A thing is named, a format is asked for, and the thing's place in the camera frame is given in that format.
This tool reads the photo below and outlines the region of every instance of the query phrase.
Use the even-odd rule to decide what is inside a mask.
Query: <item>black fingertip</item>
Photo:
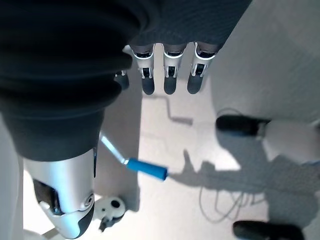
[[[196,94],[197,92],[199,92],[202,85],[202,80],[203,77],[200,77],[199,75],[192,76],[190,74],[187,85],[188,92],[190,94]]]
[[[117,76],[114,78],[114,80],[115,80],[118,84],[120,84],[122,90],[126,90],[126,89],[129,88],[130,83],[129,83],[129,78],[128,78],[128,75],[127,75],[127,74],[125,74],[125,75],[117,75]]]
[[[176,91],[177,78],[173,76],[164,78],[164,91],[166,94],[171,95]]]
[[[142,78],[142,89],[145,94],[151,95],[155,91],[155,82],[154,78]]]

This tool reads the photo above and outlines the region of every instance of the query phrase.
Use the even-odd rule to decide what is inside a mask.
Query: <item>floor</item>
[[[192,45],[170,96],[163,90],[162,46],[157,45],[155,93],[142,96],[140,130],[133,124],[129,138],[136,140],[124,138],[121,149],[168,166],[170,177],[160,182],[128,173],[126,178],[124,171],[124,180],[110,183],[105,194],[124,196],[131,210],[104,233],[94,221],[80,239],[234,240],[236,220],[296,224],[307,240],[319,239],[320,168],[272,156],[255,139],[215,131],[217,115],[238,111],[305,122],[320,118],[320,34],[313,24],[320,20],[319,9],[312,0],[253,1],[195,95],[187,92]],[[140,84],[135,68],[129,74],[133,88]],[[134,92],[137,104],[141,94]],[[132,93],[125,92],[120,101]],[[121,137],[116,141],[122,144]],[[25,228],[50,229],[37,230],[24,216]]]

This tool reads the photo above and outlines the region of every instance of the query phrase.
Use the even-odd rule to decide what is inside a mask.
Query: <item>black shoe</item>
[[[262,221],[236,221],[233,233],[248,240],[305,240],[301,229],[290,224],[273,224]]]

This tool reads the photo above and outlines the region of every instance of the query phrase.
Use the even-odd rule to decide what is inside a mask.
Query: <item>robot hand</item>
[[[66,239],[80,237],[93,218],[95,151],[60,161],[24,159],[40,207]]]

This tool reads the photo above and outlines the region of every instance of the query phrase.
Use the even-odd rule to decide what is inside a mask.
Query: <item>blue handle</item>
[[[166,167],[139,161],[136,158],[130,158],[126,167],[136,172],[149,174],[161,180],[166,180],[168,176],[168,169]]]

